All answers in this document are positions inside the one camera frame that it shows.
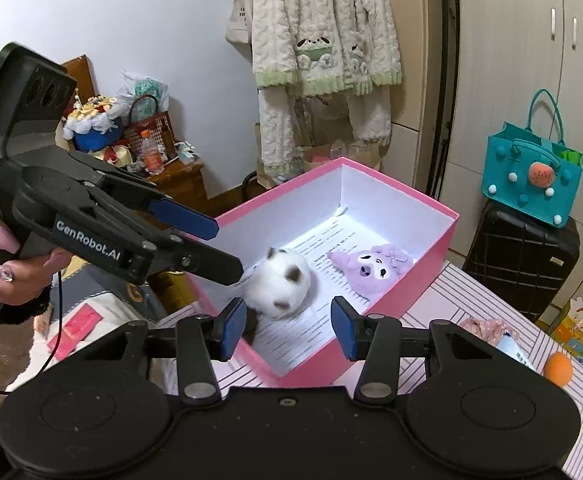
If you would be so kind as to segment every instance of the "wooden headboard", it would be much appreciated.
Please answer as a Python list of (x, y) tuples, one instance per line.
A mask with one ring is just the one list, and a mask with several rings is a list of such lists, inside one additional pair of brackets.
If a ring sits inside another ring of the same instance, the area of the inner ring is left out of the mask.
[(67, 69), (67, 74), (72, 76), (77, 83), (76, 89), (80, 102), (86, 102), (90, 97), (96, 95), (94, 83), (92, 82), (91, 72), (89, 70), (89, 59), (83, 54), (82, 56), (70, 59), (62, 64)]

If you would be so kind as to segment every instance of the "bag handle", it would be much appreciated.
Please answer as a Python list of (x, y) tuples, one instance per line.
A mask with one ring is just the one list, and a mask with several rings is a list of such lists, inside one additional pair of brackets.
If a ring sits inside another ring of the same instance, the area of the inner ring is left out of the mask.
[(553, 152), (533, 142), (529, 142), (529, 140), (516, 139), (511, 143), (511, 148), (516, 148), (519, 151), (524, 148), (525, 150), (531, 150), (539, 155), (546, 156), (549, 159), (549, 165), (554, 168), (554, 171), (558, 173), (560, 170), (560, 159)]
[(154, 115), (156, 115), (158, 113), (158, 99), (156, 99), (156, 96), (153, 96), (152, 94), (140, 95), (136, 99), (134, 99), (134, 102), (132, 103), (132, 106), (130, 107), (130, 113), (127, 116), (127, 120), (129, 122), (129, 124), (132, 124), (132, 112), (134, 111), (134, 107), (136, 106), (136, 103), (138, 101), (140, 101), (141, 99), (145, 99), (145, 97), (151, 97), (154, 100), (154, 104), (156, 105), (156, 111), (154, 112)]
[(558, 134), (560, 136), (560, 138), (558, 139), (558, 143), (562, 144), (564, 146), (565, 145), (565, 130), (563, 128), (563, 120), (562, 120), (562, 117), (560, 116), (560, 111), (558, 110), (558, 104), (556, 104), (556, 100), (554, 99), (553, 95), (549, 93), (549, 90), (547, 90), (546, 88), (541, 88), (540, 90), (538, 90), (534, 94), (534, 97), (531, 99), (531, 104), (529, 105), (529, 115), (527, 116), (527, 128), (526, 129), (531, 131), (531, 115), (533, 114), (533, 105), (536, 104), (536, 100), (538, 99), (538, 97), (542, 93), (547, 94), (549, 96), (549, 100), (554, 105), (554, 110), (556, 112), (556, 118), (558, 119)]

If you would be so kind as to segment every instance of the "pink cloth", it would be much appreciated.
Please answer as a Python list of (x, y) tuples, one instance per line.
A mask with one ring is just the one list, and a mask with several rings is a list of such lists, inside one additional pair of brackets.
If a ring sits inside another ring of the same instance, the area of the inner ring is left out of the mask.
[[(78, 343), (83, 341), (94, 330), (94, 327), (101, 319), (103, 319), (103, 316), (97, 313), (89, 303), (84, 303), (66, 324), (63, 323), (60, 344), (54, 357), (59, 361), (65, 359), (74, 351)], [(54, 349), (57, 338), (58, 335), (55, 335), (47, 342), (47, 348), (50, 352)]]
[(497, 346), (505, 333), (508, 333), (513, 340), (518, 342), (520, 336), (516, 329), (502, 319), (480, 320), (470, 317), (460, 322), (459, 326), (473, 333), (476, 337), (488, 342), (491, 346)]

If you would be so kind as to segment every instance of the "white plush toy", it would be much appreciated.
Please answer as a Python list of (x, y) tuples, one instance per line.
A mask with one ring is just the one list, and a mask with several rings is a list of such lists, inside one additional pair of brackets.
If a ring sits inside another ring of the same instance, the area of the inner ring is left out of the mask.
[(271, 319), (293, 316), (310, 283), (309, 264), (302, 254), (270, 248), (244, 282), (243, 299), (248, 307)]

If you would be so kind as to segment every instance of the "suitcase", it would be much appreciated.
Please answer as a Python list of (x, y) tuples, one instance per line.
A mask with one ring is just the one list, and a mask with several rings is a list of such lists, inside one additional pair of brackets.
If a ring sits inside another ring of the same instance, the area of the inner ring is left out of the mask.
[(554, 228), (489, 200), (462, 270), (536, 322), (579, 256), (573, 218)]

